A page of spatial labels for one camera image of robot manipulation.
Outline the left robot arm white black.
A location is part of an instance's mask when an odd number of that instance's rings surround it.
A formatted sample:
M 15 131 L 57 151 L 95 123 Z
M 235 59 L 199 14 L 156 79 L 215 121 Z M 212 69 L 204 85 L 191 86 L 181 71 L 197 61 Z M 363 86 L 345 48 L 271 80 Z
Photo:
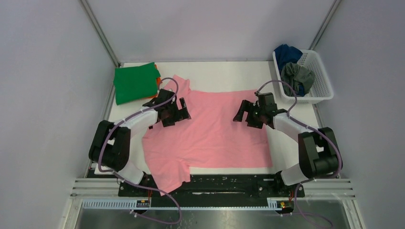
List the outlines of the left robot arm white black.
M 173 91 L 161 89 L 157 97 L 134 114 L 115 122 L 101 121 L 89 149 L 89 159 L 117 174 L 121 180 L 138 185 L 144 173 L 129 159 L 132 137 L 147 128 L 152 129 L 156 123 L 168 127 L 190 118 L 185 99 L 178 98 Z

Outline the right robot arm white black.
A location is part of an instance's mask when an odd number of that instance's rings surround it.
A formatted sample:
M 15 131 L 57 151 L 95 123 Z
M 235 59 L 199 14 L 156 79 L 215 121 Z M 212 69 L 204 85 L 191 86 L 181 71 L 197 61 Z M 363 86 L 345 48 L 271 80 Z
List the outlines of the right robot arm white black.
M 339 172 L 342 159 L 332 129 L 316 129 L 294 118 L 289 110 L 278 108 L 272 93 L 256 92 L 255 95 L 256 102 L 241 102 L 233 121 L 241 122 L 247 115 L 248 127 L 261 129 L 267 125 L 298 144 L 298 163 L 276 173 L 274 181 L 278 186 L 292 186 Z

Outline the pink t shirt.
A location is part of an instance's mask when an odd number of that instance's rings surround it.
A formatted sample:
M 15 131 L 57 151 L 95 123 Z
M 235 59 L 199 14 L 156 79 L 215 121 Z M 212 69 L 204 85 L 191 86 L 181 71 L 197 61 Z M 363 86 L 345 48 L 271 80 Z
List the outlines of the pink t shirt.
M 191 167 L 272 167 L 266 130 L 233 121 L 243 100 L 255 100 L 253 90 L 196 91 L 177 75 L 165 88 L 178 92 L 191 117 L 168 127 L 155 124 L 142 138 L 145 162 L 162 193 L 190 182 Z

